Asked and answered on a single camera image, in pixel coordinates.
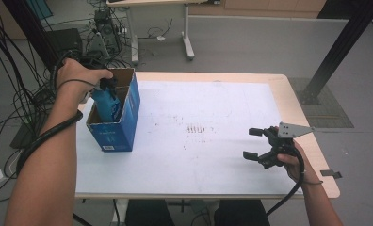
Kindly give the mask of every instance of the blue box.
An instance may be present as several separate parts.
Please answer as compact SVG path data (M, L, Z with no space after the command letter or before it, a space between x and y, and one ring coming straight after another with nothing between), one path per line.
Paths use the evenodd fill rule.
M119 122L103 123L95 104L89 113L87 127L104 152L131 152L139 112L139 91L134 69L110 69L117 78L116 91L122 103Z

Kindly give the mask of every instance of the gray floor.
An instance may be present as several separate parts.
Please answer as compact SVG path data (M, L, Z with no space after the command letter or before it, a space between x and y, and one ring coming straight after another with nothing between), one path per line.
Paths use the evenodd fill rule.
M310 78L346 21L191 17L190 38L196 57L189 61L179 39L182 23L174 21L165 41L140 40L137 71L207 73L282 73ZM27 52L24 42L19 41ZM27 84L31 76L24 73ZM331 169L340 171L341 196L332 201L346 225L373 225L373 24L351 49L328 82L354 125L318 129L316 139ZM11 112L12 87L0 67L0 119ZM8 144L19 127L11 121L0 138L0 168L13 153ZM12 182L0 192L9 195ZM276 201L264 201L269 209ZM7 203L0 202L0 225ZM190 225L190 208L170 207L177 226ZM110 200L76 201L75 212L93 225L109 225ZM308 225L304 203L287 202L273 213L272 225ZM205 225L202 218L194 225Z

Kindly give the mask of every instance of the desk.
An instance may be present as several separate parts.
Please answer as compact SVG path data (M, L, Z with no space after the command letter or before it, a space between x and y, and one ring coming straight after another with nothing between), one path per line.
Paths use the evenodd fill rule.
M120 2L109 3L107 5L111 8L124 8L125 13L127 15L128 21L128 29L130 32L130 39L131 39L131 60L134 65L139 63L139 56L138 56L138 38L135 34L134 25L133 25L133 16L134 10L140 7L146 6L163 6L163 5L177 5L182 6L184 5L184 31L182 32L182 37L184 41L184 46L186 47L186 55L187 57L192 60L195 57L193 53L192 46L190 44L189 35L188 35L188 14L189 14L189 7L188 4L190 3L202 3L206 0L124 0Z
M269 87L274 105L276 105L279 111L279 114L278 112L276 114L268 113L269 118L277 120L277 117L279 117L287 123L308 126L300 104L284 75L147 72L136 72L136 75L141 85L147 81L155 82L158 85L168 83L169 81L185 83L201 82L213 86L221 86L222 83L266 85ZM149 112L157 112L155 108L144 109L144 105L146 105L144 103L146 98L144 97L151 93L151 88L146 86L146 84L139 87L141 107L134 150L131 153L101 152L85 124L87 116L77 124L78 169L75 191L76 198L280 199L291 189L294 183L286 176L284 168L273 167L265 170L259 164L243 159L243 151L254 152L253 146L263 144L259 144L259 142L267 143L264 137L261 137L260 141L258 139L253 141L253 137L231 140L236 141L233 144L239 145L232 149L233 153L231 155L215 154L216 150L209 150L208 152L213 153L209 155L204 152L202 152L202 155L196 154L194 159L189 159L189 163L193 164L183 166L183 163L180 163L176 166L176 168L184 168L183 175L173 174L179 169L172 169L169 166L173 166L174 162L179 162L179 159L186 158L184 154L187 154L187 150L183 152L181 147L181 152L168 153L168 156L158 159L156 155L161 154L161 150L152 150L152 147L145 147L144 150L141 149L141 142L146 141L146 139L160 139L163 144L172 139L171 132L166 137L155 137L155 133L149 134L149 131L146 131L147 127L143 124L146 121L149 122ZM260 99L261 97L260 95L247 97L246 100L250 98ZM250 127L252 125L246 124L246 129L242 131L242 134L247 134ZM215 143L199 144L200 140L198 137L195 137L195 141L197 141L196 145L201 145L202 151L206 151L204 147L212 147L210 145ZM224 145L228 145L228 141L230 140L225 140ZM332 177L322 177L319 173L320 170L327 170L329 167L314 135L309 134L298 137L297 141L306 150L306 155L319 175L319 178L324 181L323 185L328 196L330 198L338 197L340 192L335 180ZM204 169L205 159L210 159L211 163L207 165L210 167L201 170ZM222 165L215 166L214 163L216 162L220 162ZM298 192L295 198L302 198L301 192Z

